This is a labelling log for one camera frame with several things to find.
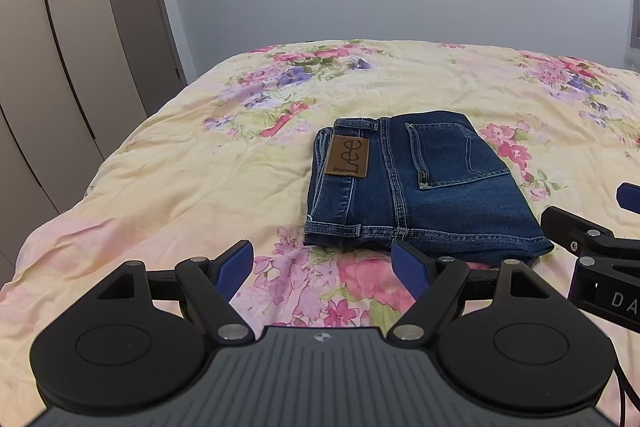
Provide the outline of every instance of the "lee logo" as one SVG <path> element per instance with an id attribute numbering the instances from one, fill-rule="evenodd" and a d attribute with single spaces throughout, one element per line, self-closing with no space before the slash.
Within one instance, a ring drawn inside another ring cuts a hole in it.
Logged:
<path id="1" fill-rule="evenodd" d="M 324 172 L 337 176 L 364 178 L 369 164 L 369 140 L 334 134 Z"/>

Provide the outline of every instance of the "wardrobe door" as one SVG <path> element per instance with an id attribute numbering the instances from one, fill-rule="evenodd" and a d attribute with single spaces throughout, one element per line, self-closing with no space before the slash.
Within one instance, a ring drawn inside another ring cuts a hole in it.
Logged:
<path id="1" fill-rule="evenodd" d="M 62 212 L 81 200 L 102 156 L 62 67 L 44 0 L 0 0 L 0 28 L 0 103 L 6 121 Z"/>
<path id="2" fill-rule="evenodd" d="M 0 252 L 0 288 L 2 288 L 4 283 L 14 278 L 14 271 L 14 266 L 9 263 L 9 260 Z"/>
<path id="3" fill-rule="evenodd" d="M 33 177 L 1 114 L 0 158 L 0 251 L 15 266 L 27 236 L 58 213 Z"/>
<path id="4" fill-rule="evenodd" d="M 69 78 L 107 158 L 146 119 L 110 0 L 47 1 Z"/>

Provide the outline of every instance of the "bed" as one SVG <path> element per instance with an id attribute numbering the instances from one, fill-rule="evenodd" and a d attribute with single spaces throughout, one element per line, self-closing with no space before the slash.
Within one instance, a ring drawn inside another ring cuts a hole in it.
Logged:
<path id="1" fill-rule="evenodd" d="M 640 216 L 615 200 L 622 182 L 640 178 L 638 76 L 580 58 L 417 41 L 286 44 L 225 60 L 142 123 L 84 199 L 22 247 L 0 292 L 0 424 L 21 427 L 44 407 L 29 366 L 38 332 L 129 259 L 169 269 L 249 239 L 254 270 L 232 304 L 257 334 L 271 324 L 386 331 L 413 302 L 388 256 L 303 245 L 312 142 L 338 117 L 461 112 L 537 217 L 554 204 L 640 237 Z M 574 262 L 556 248 L 535 270 L 566 295 Z M 640 337 L 592 318 L 640 388 Z M 598 406 L 617 421 L 619 405 L 612 378 Z M 640 425 L 631 406 L 627 425 Z"/>

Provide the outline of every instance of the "door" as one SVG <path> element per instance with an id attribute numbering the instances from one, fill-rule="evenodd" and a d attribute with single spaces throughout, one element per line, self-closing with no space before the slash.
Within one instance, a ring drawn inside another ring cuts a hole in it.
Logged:
<path id="1" fill-rule="evenodd" d="M 15 265 L 27 236 L 58 212 L 38 185 L 2 114 L 0 158 L 0 251 Z"/>
<path id="2" fill-rule="evenodd" d="M 47 0 L 69 81 L 104 158 L 146 118 L 109 0 Z"/>
<path id="3" fill-rule="evenodd" d="M 147 115 L 186 86 L 163 0 L 111 0 L 120 41 Z"/>
<path id="4" fill-rule="evenodd" d="M 0 0 L 0 28 L 4 116 L 49 200 L 63 212 L 82 199 L 102 156 L 63 68 L 46 0 Z"/>
<path id="5" fill-rule="evenodd" d="M 4 283 L 14 278 L 14 271 L 14 265 L 9 263 L 9 260 L 0 252 L 0 289 Z"/>

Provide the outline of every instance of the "jeans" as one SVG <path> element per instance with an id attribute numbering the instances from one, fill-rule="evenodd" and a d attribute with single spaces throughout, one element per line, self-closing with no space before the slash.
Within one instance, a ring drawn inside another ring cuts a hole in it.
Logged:
<path id="1" fill-rule="evenodd" d="M 369 139 L 366 177 L 324 173 L 334 133 Z M 531 264 L 553 248 L 507 166 L 464 115 L 338 118 L 314 141 L 305 244 L 389 250 L 395 239 L 491 266 Z"/>

